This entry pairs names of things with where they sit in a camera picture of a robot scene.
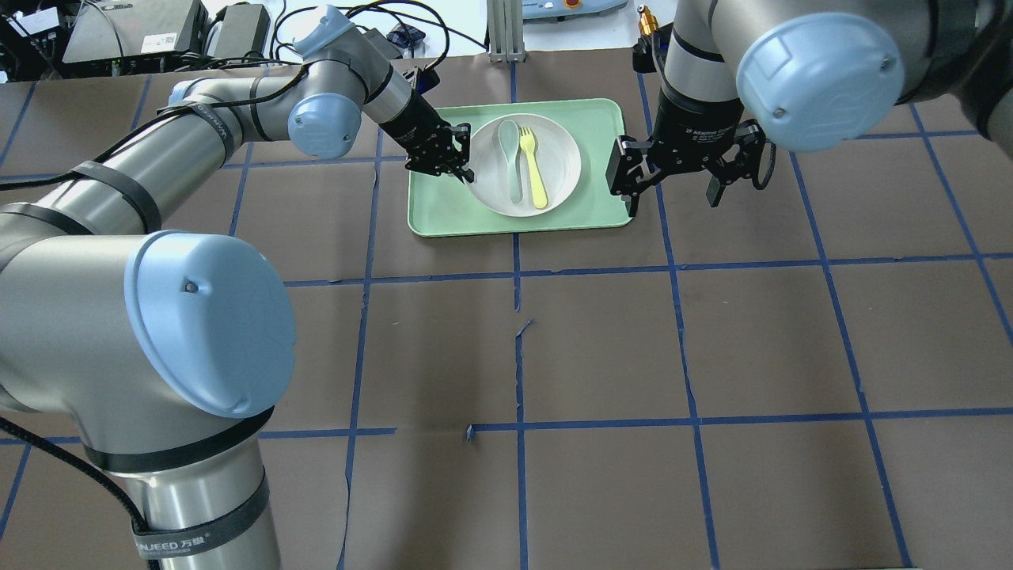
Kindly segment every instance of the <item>yellow fork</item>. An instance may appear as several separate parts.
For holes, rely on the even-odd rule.
[[[535,203],[535,208],[542,210],[549,205],[549,196],[545,193],[542,174],[538,171],[538,162],[535,161],[537,146],[538,141],[531,127],[521,127],[521,150],[528,157],[528,173],[531,175],[531,200]]]

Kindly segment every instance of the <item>white label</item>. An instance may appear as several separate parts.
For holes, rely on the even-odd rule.
[[[157,54],[159,52],[171,52],[176,47],[176,32],[172,33],[152,33],[144,36],[141,44],[142,54]]]

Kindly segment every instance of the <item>round plate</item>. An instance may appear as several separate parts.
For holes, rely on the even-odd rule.
[[[506,158],[497,133],[499,124],[506,119],[514,120],[519,128],[530,127],[538,140],[535,160],[549,198],[549,205],[541,210],[531,200],[528,159],[520,149],[514,175],[521,176],[521,201],[514,203],[510,198]],[[519,112],[486,123],[471,137],[469,166],[475,172],[475,181],[467,183],[468,189],[486,208],[504,216],[537,216],[559,206],[573,192],[580,178],[580,149],[566,129],[555,120],[541,114]]]

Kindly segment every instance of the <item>light blue joint cap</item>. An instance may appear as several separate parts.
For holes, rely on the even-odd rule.
[[[317,93],[289,113],[289,138],[306,154],[337,158],[352,150],[362,124],[355,101],[338,93]]]
[[[893,38],[854,14],[809,14],[778,25],[743,56],[735,82],[767,137],[794,151],[864,134],[892,107],[905,71]]]
[[[320,6],[311,13],[320,23],[313,28],[313,31],[309,35],[293,43],[293,48],[295,48],[296,52],[303,59],[337,39],[339,35],[349,28],[355,28],[355,24],[348,18],[344,17],[344,14],[340,10],[330,4]]]
[[[205,79],[204,77],[199,77],[197,79],[187,79],[185,81],[180,81],[173,85],[172,92],[169,93],[168,104],[176,104],[177,102],[183,100],[186,97],[186,91],[189,90],[190,85],[197,83],[198,81]]]
[[[141,348],[186,402],[248,418],[281,400],[295,367],[295,322],[282,278],[253,246],[152,233],[131,256],[124,290]]]

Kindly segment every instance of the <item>gold connector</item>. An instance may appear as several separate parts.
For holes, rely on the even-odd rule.
[[[646,4],[637,6],[636,11],[640,14],[640,34],[650,36],[657,29],[657,18],[650,13],[650,8]]]

